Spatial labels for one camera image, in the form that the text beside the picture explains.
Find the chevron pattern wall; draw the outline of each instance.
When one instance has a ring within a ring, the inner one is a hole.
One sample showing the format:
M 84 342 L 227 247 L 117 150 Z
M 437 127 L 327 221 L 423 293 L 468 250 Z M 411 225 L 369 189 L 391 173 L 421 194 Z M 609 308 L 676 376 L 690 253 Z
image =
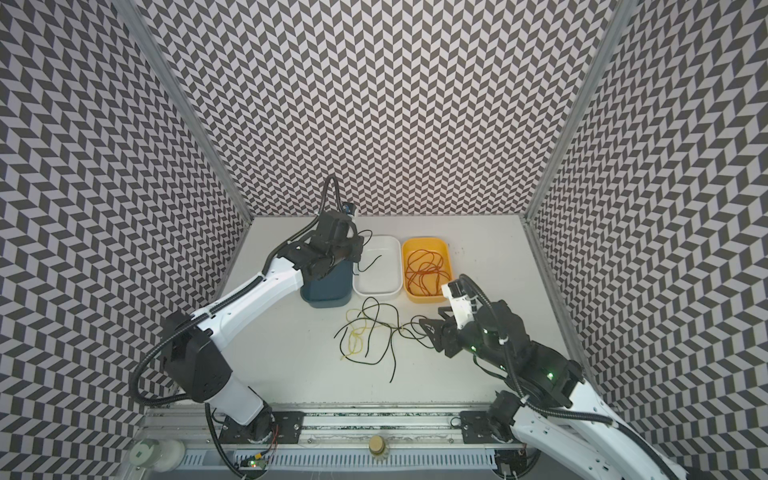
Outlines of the chevron pattern wall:
M 256 215 L 524 211 L 615 2 L 137 0 Z
M 106 478 L 244 225 L 105 0 L 3 0 L 0 35 L 0 477 Z
M 641 2 L 536 218 L 600 387 L 768 478 L 768 2 Z

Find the white robotic arm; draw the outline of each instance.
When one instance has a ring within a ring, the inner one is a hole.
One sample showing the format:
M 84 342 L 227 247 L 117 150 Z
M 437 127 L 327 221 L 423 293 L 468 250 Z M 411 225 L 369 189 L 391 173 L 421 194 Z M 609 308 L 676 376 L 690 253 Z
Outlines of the white robotic arm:
M 172 313 L 164 319 L 163 340 L 139 362 L 128 384 L 131 397 L 141 405 L 162 406 L 182 399 L 210 404 L 246 427 L 249 439 L 270 434 L 271 412 L 263 400 L 233 373 L 221 352 L 243 328 L 285 295 L 305 282 L 327 275 L 343 260 L 359 262 L 362 237 L 352 221 L 353 204 L 342 204 L 336 187 L 336 205 L 325 211 L 326 179 L 317 218 L 280 244 L 263 270 L 228 295 L 191 314 Z M 141 394 L 141 374 L 159 356 L 161 368 L 184 390 L 183 394 L 148 398 Z
M 301 270 L 297 270 L 293 262 L 282 257 L 272 261 L 263 280 L 259 281 L 259 278 L 261 273 L 229 295 L 192 314 L 193 318 L 208 317 L 197 326 L 210 337 L 220 352 L 223 352 L 248 323 L 304 284 Z M 228 303 L 222 310 L 212 313 L 218 305 L 239 295 L 254 282 L 258 282 L 254 288 L 237 297 L 234 302 Z M 250 424 L 264 407 L 263 400 L 234 374 L 230 374 L 229 380 L 222 389 L 206 401 L 218 412 L 228 415 L 241 425 Z
M 504 301 L 490 302 L 468 276 L 444 285 L 443 294 L 451 306 L 438 309 L 442 319 L 419 323 L 437 352 L 451 358 L 465 350 L 507 373 L 484 369 L 512 390 L 497 392 L 488 409 L 497 439 L 524 442 L 587 479 L 712 478 L 645 442 L 605 404 L 581 366 L 530 340 L 522 319 Z

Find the black mounting plate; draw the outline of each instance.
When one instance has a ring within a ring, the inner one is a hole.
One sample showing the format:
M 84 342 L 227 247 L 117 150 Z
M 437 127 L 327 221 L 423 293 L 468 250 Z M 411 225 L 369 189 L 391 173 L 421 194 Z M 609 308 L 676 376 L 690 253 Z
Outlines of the black mounting plate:
M 272 414 L 279 428 L 277 444 L 295 445 L 299 443 L 299 435 L 301 435 L 302 423 L 304 422 L 304 412 L 273 412 Z M 247 427 L 235 422 L 230 417 L 226 417 L 219 433 L 219 442 L 222 445 L 252 445 L 248 441 L 247 431 Z
M 462 438 L 467 445 L 477 443 L 503 444 L 493 436 L 491 426 L 488 424 L 488 413 L 477 410 L 465 410 L 458 414 L 462 421 Z

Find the yellow cord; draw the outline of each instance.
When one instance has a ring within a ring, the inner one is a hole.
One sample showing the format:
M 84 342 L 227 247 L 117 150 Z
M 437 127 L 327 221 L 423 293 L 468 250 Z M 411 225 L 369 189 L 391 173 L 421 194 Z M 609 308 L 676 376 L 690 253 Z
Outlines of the yellow cord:
M 350 320 L 349 319 L 350 312 L 357 312 L 358 316 Z M 380 326 L 376 324 L 374 324 L 373 326 L 368 326 L 368 316 L 365 315 L 360 309 L 349 309 L 346 311 L 347 325 L 349 325 L 350 323 L 360 318 L 363 318 L 363 322 L 365 323 L 363 324 L 363 326 L 358 326 L 353 328 L 352 331 L 349 333 L 349 337 L 347 337 L 346 339 L 346 348 L 349 350 L 349 353 L 347 353 L 346 355 L 342 355 L 341 357 L 342 359 L 345 359 L 352 355 L 357 355 L 358 353 L 362 352 L 362 346 L 365 345 L 365 340 L 363 339 L 362 336 L 365 335 L 365 333 L 368 330 L 375 329 L 376 327 Z

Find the red wire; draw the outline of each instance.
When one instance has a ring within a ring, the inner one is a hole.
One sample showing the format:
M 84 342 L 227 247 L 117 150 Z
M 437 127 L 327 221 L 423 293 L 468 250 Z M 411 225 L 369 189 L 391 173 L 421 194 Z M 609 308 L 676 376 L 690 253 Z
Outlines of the red wire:
M 276 425 L 275 426 L 275 431 L 274 431 L 274 433 L 272 435 L 272 442 L 270 443 L 270 447 L 266 450 L 266 453 L 264 454 L 264 456 L 266 456 L 266 454 L 269 453 L 270 450 L 272 450 L 272 447 L 273 446 L 275 447 L 275 449 L 272 451 L 272 455 L 270 455 L 270 459 L 269 460 L 265 459 L 265 461 L 267 463 L 271 462 L 272 459 L 275 458 L 275 453 L 277 452 L 277 436 L 279 434 L 280 434 L 280 425 Z
M 413 259 L 413 256 L 417 253 L 423 252 L 420 256 Z M 429 261 L 423 260 L 419 264 L 418 269 L 414 269 L 413 265 L 418 262 L 419 260 L 427 257 L 428 255 L 431 255 L 431 258 Z M 446 281 L 451 280 L 451 276 L 443 270 L 443 265 L 445 264 L 445 259 L 442 257 L 440 253 L 433 252 L 431 250 L 415 250 L 411 252 L 408 255 L 407 259 L 407 266 L 406 266 L 406 279 L 408 280 L 406 284 L 406 290 L 411 293 L 411 295 L 415 296 L 436 296 L 440 294 L 440 286 L 442 285 L 440 283 L 440 280 L 445 278 Z M 427 286 L 426 278 L 428 278 L 430 275 L 435 276 L 435 291 L 432 292 L 432 290 L 429 288 L 430 286 Z M 416 286 L 421 290 L 421 293 L 417 293 L 413 290 L 413 287 Z

